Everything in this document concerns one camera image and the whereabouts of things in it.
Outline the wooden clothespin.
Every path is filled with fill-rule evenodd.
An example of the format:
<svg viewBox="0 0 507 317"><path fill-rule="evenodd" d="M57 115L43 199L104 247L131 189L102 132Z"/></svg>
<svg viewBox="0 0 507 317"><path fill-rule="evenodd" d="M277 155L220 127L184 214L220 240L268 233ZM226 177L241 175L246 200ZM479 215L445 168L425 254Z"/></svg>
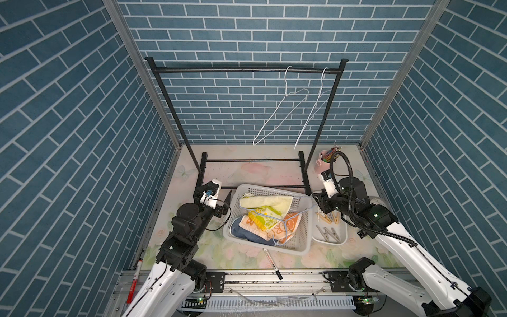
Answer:
<svg viewBox="0 0 507 317"><path fill-rule="evenodd" d="M340 212L338 212L338 211L332 211L331 214L332 214L332 218L334 220L334 223L336 225L340 224L341 223Z"/></svg>
<svg viewBox="0 0 507 317"><path fill-rule="evenodd" d="M321 213L321 212L316 212L316 215L318 216L318 219L319 219L320 221L325 221L325 220L326 220L326 218L322 215L322 213Z"/></svg>

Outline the blue patterned towel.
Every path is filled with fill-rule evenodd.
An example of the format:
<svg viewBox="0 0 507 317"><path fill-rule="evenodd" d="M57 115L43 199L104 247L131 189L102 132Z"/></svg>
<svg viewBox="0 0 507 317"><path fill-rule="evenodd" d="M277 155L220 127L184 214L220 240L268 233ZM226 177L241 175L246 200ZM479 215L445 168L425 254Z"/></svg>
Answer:
<svg viewBox="0 0 507 317"><path fill-rule="evenodd" d="M235 221L232 223L231 226L231 235L238 238L250 241L252 243L267 245L267 246L275 246L275 241L273 239L265 240L261 238L261 236L258 236L254 234L253 232L250 232L246 229L243 229L240 226L240 222L242 220L242 217L236 218Z"/></svg>

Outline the yellow green patterned towel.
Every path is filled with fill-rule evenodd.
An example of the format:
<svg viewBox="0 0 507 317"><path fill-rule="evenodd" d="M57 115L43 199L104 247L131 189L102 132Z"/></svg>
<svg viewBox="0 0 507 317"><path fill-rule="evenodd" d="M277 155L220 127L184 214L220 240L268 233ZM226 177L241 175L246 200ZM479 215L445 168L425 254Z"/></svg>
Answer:
<svg viewBox="0 0 507 317"><path fill-rule="evenodd" d="M245 194L239 200L240 207L248 211L248 218L262 231L270 231L288 214L293 196Z"/></svg>

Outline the orange patterned towel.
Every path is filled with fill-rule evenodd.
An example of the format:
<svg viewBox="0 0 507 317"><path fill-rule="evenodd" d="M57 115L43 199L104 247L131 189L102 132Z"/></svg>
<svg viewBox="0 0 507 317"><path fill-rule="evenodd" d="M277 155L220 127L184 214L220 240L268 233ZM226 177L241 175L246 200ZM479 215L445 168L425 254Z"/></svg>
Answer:
<svg viewBox="0 0 507 317"><path fill-rule="evenodd" d="M261 236L261 238L265 240L273 239L275 241L275 246L281 246L293 238L300 224L301 218L301 214L288 213L283 221L273 227L272 230L266 232L262 231L257 225L255 225L247 215L244 215L242 216L240 226L243 229Z"/></svg>

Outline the light blue wire hanger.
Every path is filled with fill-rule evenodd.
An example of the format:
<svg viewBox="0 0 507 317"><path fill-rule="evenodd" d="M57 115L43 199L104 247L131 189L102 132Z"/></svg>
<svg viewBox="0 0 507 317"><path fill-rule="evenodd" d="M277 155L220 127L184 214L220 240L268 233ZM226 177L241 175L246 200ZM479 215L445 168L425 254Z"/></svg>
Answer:
<svg viewBox="0 0 507 317"><path fill-rule="evenodd" d="M272 246L285 246L297 234L303 216L307 215L314 206L302 211L278 214L272 206L262 206L247 209L246 222L240 228L247 230L254 236Z"/></svg>

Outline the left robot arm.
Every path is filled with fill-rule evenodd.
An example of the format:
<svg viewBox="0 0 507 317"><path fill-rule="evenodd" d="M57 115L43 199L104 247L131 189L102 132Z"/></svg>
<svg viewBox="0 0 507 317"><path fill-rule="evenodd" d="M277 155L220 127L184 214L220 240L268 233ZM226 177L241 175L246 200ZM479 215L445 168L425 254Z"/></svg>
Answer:
<svg viewBox="0 0 507 317"><path fill-rule="evenodd" d="M194 260L198 242L212 218L227 215L228 194L219 206L221 183L212 180L194 190L191 203L181 205L172 230L159 248L148 278L124 316L172 316L195 290L205 285L207 266Z"/></svg>

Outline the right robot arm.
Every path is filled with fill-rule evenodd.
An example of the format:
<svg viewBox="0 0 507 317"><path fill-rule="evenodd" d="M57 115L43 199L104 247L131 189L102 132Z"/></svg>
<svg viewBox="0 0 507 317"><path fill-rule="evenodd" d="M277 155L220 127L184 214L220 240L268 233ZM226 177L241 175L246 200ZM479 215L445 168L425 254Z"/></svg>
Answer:
<svg viewBox="0 0 507 317"><path fill-rule="evenodd" d="M351 289L379 291L417 316L487 316L490 294L455 276L419 245L387 207L372 203L346 154L335 151L329 165L320 175L324 189L312 194L320 211L340 213L342 223L355 228L360 238L370 237L385 247L419 283L413 285L363 257L349 267Z"/></svg>

